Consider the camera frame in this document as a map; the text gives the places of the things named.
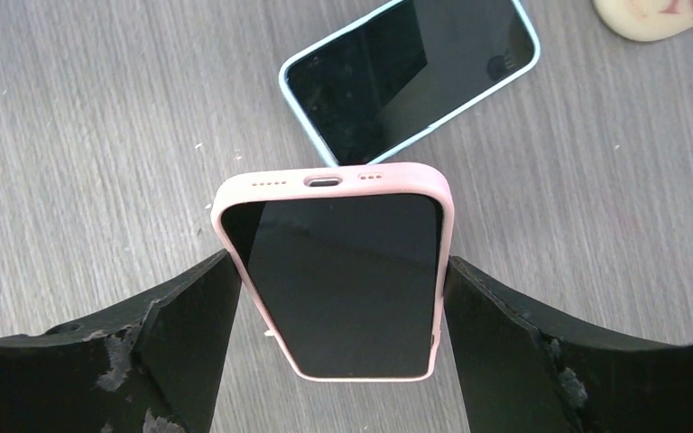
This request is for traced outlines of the black smartphone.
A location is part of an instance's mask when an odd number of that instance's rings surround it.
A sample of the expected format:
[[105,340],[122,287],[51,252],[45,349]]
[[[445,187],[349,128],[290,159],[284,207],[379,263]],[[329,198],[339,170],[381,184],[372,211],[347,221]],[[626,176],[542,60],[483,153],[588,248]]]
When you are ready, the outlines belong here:
[[419,194],[238,204],[220,218],[301,374],[430,368],[442,209]]

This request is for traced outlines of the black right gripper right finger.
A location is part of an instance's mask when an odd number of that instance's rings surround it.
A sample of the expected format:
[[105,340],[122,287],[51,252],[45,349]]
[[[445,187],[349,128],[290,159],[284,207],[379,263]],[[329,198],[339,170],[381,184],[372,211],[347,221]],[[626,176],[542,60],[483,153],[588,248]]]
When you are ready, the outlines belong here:
[[588,323],[459,257],[444,309],[474,432],[693,432],[693,344]]

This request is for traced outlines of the pink phone case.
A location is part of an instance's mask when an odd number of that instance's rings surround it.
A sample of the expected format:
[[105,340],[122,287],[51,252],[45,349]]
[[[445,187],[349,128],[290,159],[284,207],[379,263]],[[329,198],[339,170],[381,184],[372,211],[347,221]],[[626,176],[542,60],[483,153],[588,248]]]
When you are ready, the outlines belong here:
[[[298,200],[306,198],[346,198],[389,194],[419,194],[436,200],[442,209],[442,230],[436,286],[436,302],[432,325],[430,368],[418,378],[409,379],[313,379],[300,373],[284,347],[282,338],[259,299],[241,259],[231,244],[220,218],[229,207],[238,204]],[[293,371],[314,382],[417,382],[434,371],[441,336],[442,303],[449,250],[455,220],[455,207],[445,176],[437,169],[417,162],[396,162],[379,165],[358,165],[336,168],[258,171],[236,175],[218,189],[211,221],[223,246],[231,255],[243,284],[264,322],[276,339]]]

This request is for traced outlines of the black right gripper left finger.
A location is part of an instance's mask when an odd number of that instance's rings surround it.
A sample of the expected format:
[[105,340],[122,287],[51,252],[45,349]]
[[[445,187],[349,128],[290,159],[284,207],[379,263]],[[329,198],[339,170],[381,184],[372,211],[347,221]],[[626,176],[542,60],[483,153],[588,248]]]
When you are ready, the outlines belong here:
[[207,432],[241,280],[226,252],[38,336],[0,338],[0,432]]

